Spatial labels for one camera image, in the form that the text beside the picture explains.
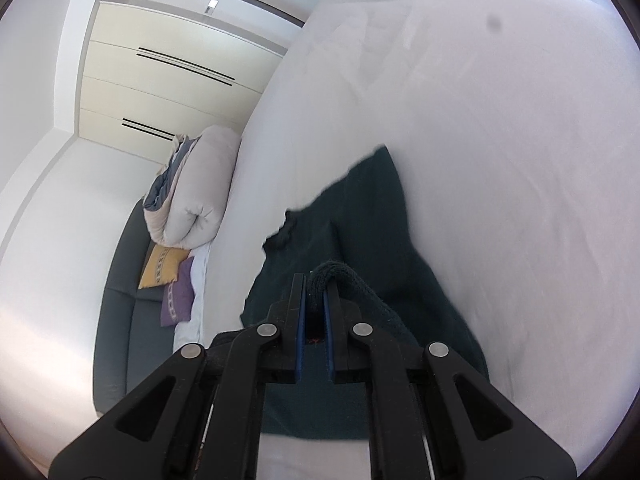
bed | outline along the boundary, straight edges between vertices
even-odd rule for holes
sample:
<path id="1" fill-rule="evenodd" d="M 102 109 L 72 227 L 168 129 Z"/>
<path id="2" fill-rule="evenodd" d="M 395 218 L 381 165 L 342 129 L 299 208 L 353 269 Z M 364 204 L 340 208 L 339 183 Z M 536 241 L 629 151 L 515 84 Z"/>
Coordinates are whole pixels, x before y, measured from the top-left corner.
<path id="1" fill-rule="evenodd" d="M 241 328 L 285 211 L 386 144 L 492 383 L 604 474 L 638 420 L 639 73 L 588 0 L 323 0 L 242 136 L 198 341 Z M 261 441 L 260 478 L 368 474 L 363 442 Z"/>

gray sofa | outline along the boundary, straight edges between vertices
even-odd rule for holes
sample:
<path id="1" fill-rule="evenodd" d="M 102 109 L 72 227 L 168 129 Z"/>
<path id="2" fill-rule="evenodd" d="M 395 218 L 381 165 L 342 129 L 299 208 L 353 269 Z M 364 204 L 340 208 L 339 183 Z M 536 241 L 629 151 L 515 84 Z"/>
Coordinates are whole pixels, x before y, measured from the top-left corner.
<path id="1" fill-rule="evenodd" d="M 102 296 L 94 354 L 94 406 L 105 413 L 173 351 L 174 329 L 160 326 L 164 287 L 138 290 L 153 242 L 142 200 L 124 227 Z"/>

dark green towel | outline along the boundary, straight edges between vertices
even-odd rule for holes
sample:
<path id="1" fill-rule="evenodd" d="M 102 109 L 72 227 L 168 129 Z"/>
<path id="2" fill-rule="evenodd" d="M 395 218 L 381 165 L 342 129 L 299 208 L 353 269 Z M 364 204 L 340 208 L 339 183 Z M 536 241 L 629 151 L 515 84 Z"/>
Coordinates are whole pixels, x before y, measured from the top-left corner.
<path id="1" fill-rule="evenodd" d="M 488 377 L 478 342 L 411 244 L 402 186 L 385 147 L 308 207 L 287 211 L 264 251 L 266 260 L 244 304 L 245 326 L 264 320 L 271 303 L 288 297 L 294 273 L 344 262 L 398 314 L 420 346 L 445 342 Z M 339 284 L 338 290 L 343 297 L 348 292 Z M 380 326 L 375 308 L 375 302 L 361 305 L 364 319 Z M 364 388 L 331 384 L 324 344 L 308 345 L 302 380 L 268 386 L 262 430 L 299 438 L 368 438 Z"/>

white wardrobe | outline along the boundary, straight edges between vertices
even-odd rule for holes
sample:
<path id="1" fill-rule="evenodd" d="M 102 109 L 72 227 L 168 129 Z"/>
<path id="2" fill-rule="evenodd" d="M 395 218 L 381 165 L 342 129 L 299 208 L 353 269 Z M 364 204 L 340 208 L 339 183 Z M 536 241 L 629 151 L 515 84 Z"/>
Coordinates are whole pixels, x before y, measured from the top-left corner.
<path id="1" fill-rule="evenodd" d="M 79 135 L 166 162 L 177 134 L 242 133 L 282 56 L 199 22 L 103 2 L 80 96 Z"/>

purple pillow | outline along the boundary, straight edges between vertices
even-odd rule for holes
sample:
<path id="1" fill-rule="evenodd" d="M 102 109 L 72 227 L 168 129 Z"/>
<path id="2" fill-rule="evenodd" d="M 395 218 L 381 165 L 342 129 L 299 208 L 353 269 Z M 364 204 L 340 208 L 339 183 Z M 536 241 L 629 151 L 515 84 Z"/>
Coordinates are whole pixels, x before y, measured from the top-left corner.
<path id="1" fill-rule="evenodd" d="M 178 279 L 164 287 L 160 326 L 171 326 L 191 319 L 191 307 L 195 294 L 191 286 L 191 264 L 193 256 L 181 261 Z"/>

